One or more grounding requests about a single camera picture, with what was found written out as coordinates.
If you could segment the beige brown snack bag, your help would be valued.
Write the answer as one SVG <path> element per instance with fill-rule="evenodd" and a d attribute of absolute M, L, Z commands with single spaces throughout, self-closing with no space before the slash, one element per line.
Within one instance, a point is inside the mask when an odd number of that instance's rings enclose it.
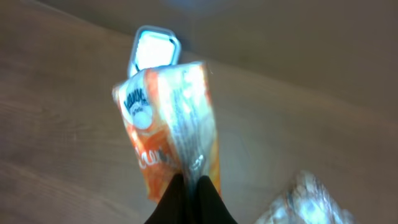
<path fill-rule="evenodd" d="M 352 214 L 340 208 L 313 173 L 302 170 L 269 204 L 255 224 L 354 224 Z"/>

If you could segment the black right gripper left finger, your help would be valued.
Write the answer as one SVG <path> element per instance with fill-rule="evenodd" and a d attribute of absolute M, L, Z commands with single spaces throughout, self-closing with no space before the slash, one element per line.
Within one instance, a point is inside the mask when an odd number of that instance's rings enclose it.
<path fill-rule="evenodd" d="M 145 224 L 184 224 L 187 222 L 187 196 L 182 174 L 172 177 L 161 200 Z"/>

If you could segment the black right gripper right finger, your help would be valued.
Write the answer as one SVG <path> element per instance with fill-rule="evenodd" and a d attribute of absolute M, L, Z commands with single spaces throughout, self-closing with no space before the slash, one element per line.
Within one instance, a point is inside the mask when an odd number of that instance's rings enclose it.
<path fill-rule="evenodd" d="M 237 224 L 206 175 L 201 176 L 197 182 L 194 215 L 196 222 L 201 224 Z"/>

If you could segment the orange snack packet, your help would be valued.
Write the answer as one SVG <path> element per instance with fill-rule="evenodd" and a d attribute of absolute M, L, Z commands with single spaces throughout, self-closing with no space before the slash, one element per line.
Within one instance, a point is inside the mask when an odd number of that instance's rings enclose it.
<path fill-rule="evenodd" d="M 113 88 L 147 197 L 159 202 L 172 177 L 187 192 L 208 176 L 221 192 L 215 113 L 204 61 L 141 70 Z"/>

